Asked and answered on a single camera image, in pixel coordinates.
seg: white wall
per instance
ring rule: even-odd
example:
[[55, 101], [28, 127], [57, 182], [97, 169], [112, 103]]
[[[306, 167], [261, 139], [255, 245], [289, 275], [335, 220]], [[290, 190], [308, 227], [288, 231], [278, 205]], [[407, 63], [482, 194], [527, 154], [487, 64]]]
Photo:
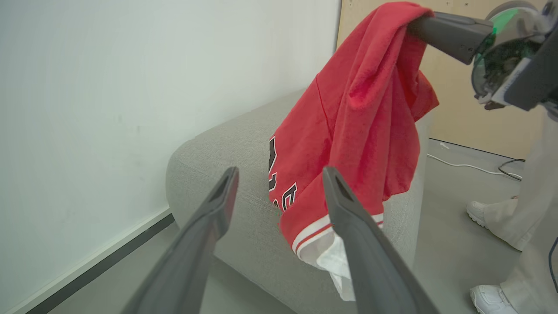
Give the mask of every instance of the white wall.
[[166, 208], [172, 152], [308, 85], [337, 0], [2, 1], [0, 313]]

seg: wooden panel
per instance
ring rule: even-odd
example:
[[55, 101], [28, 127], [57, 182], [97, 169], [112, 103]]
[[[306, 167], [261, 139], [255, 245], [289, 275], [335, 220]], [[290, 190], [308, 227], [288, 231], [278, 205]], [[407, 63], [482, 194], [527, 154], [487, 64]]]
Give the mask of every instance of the wooden panel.
[[[343, 0], [338, 46], [372, 10], [387, 1]], [[434, 11], [485, 18], [503, 0], [421, 0], [416, 1]], [[531, 1], [542, 8], [546, 0]], [[524, 112], [510, 107], [486, 111], [473, 97], [472, 66], [466, 66], [444, 53], [428, 47], [421, 70], [432, 83], [440, 100], [434, 110], [430, 137], [491, 153], [525, 158], [531, 143], [540, 133], [544, 109]]]

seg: red stripe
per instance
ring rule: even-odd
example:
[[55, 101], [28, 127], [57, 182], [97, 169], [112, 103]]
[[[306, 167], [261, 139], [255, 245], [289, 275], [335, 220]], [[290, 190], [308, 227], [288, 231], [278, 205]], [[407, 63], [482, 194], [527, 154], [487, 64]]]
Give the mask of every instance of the red stripe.
[[[382, 220], [382, 221], [379, 221], [379, 222], [376, 222], [376, 225], [381, 225], [382, 223], [383, 223], [383, 220]], [[329, 227], [331, 227], [331, 224], [330, 224], [330, 223], [327, 224], [327, 225], [325, 225], [324, 227], [318, 229], [315, 233], [313, 233], [313, 234], [307, 236], [307, 237], [304, 238], [302, 241], [300, 241], [300, 243], [296, 246], [295, 254], [298, 255], [299, 248], [300, 248], [300, 246], [301, 246], [304, 242], [310, 240], [310, 239], [313, 238], [315, 235], [319, 234], [320, 232], [326, 230], [326, 229], [329, 228]]]

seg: gray floor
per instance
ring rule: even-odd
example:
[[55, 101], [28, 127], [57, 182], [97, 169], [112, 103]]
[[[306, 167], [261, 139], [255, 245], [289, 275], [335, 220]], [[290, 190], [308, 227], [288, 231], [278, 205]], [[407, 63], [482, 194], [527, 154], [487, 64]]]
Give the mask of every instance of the gray floor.
[[[457, 145], [431, 140], [429, 153], [450, 163], [496, 171], [508, 160]], [[521, 163], [513, 172], [521, 174]], [[516, 195], [519, 183], [471, 168], [456, 168], [428, 159], [414, 273], [441, 313], [475, 313], [469, 288], [506, 280], [519, 252], [474, 223], [465, 213], [471, 200], [499, 202]], [[176, 224], [110, 268], [60, 304], [51, 314], [119, 313], [147, 272], [178, 232]], [[293, 312], [233, 269], [215, 261], [201, 312]]]
[[[444, 145], [449, 149], [430, 140], [429, 153], [453, 164], [471, 164], [493, 172], [509, 160]], [[523, 163], [512, 166], [506, 169], [521, 175]], [[496, 203], [518, 192], [519, 181], [428, 159], [414, 273], [441, 313], [476, 313], [469, 289], [505, 281], [519, 257], [518, 251], [473, 222], [465, 212], [466, 204]]]
[[[178, 225], [173, 223], [49, 313], [120, 313], [178, 231]], [[211, 266], [200, 313], [295, 314], [217, 259]]]

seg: white cable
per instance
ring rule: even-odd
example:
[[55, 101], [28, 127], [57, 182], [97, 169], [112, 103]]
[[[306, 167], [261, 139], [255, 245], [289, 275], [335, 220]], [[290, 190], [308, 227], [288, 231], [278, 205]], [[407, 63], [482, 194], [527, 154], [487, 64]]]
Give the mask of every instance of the white cable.
[[[450, 166], [454, 166], [454, 167], [471, 167], [471, 168], [475, 168], [476, 170], [480, 170], [480, 171], [482, 171], [482, 172], [486, 172], [486, 173], [489, 173], [489, 174], [505, 175], [506, 177], [508, 176], [508, 175], [506, 175], [505, 173], [502, 173], [502, 172], [490, 172], [490, 171], [488, 171], [488, 170], [484, 170], [484, 169], [482, 169], [482, 168], [475, 167], [475, 166], [473, 166], [473, 165], [465, 165], [465, 164], [463, 164], [463, 165], [456, 165], [456, 164], [450, 164], [450, 163], [448, 163], [447, 161], [441, 160], [440, 158], [438, 158], [438, 157], [436, 157], [436, 156], [432, 156], [432, 155], [430, 155], [430, 154], [426, 154], [426, 156], [428, 156], [428, 157], [430, 157], [430, 158], [434, 158], [434, 159], [436, 159], [437, 161], [441, 161], [441, 162], [443, 162], [443, 163], [446, 164], [446, 165], [450, 165]], [[518, 174], [515, 174], [515, 173], [509, 173], [509, 174], [515, 175], [515, 176], [516, 176], [517, 178], [519, 178], [519, 179], [523, 179], [523, 177], [521, 177], [521, 176], [518, 175]]]

